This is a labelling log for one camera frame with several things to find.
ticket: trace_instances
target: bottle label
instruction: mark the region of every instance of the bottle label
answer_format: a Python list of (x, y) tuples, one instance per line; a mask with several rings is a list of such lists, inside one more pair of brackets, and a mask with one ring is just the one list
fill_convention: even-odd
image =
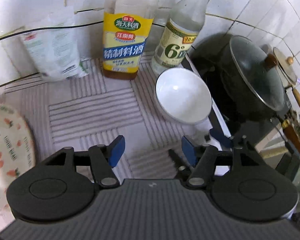
[(165, 67), (179, 65), (197, 37), (198, 32), (188, 31), (171, 19), (167, 22), (154, 57)]
[(135, 73), (153, 19), (132, 14), (104, 13), (103, 68)]

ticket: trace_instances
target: pot lid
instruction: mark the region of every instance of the pot lid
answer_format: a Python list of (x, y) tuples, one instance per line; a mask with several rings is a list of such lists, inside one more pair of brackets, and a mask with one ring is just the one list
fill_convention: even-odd
[(265, 63), (266, 53), (242, 36), (231, 37), (229, 45), (232, 59), (250, 90), (272, 110), (282, 110), (285, 103), (282, 81), (276, 68), (268, 68)]
[(278, 59), (280, 69), (284, 73), (285, 77), (292, 85), (296, 85), (297, 76), (293, 71), (292, 65), (288, 63), (287, 57), (278, 48), (273, 48), (273, 53)]

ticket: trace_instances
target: bottle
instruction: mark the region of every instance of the bottle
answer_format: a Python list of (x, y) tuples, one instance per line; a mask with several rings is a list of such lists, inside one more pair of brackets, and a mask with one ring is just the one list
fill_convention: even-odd
[(103, 73), (132, 80), (148, 37), (159, 0), (105, 0)]
[(155, 49), (151, 67), (157, 75), (178, 66), (202, 29), (208, 0), (181, 0), (174, 5)]

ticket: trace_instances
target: brown liquid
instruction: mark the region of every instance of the brown liquid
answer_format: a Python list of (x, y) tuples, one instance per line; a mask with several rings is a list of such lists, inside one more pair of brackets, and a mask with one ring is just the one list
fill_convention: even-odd
[(123, 79), (123, 80), (133, 80), (138, 74), (138, 70), (135, 73), (117, 72), (106, 70), (102, 67), (103, 75), (107, 78)]

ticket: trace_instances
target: white plastic package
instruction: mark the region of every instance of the white plastic package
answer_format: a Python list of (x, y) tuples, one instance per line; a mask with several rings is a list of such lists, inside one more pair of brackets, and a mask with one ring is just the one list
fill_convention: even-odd
[[(65, 7), (39, 22), (27, 25), (26, 29), (72, 25), (73, 8)], [(70, 76), (83, 77), (88, 74), (80, 63), (74, 28), (26, 33), (21, 36), (21, 40), (44, 80), (59, 81)]]

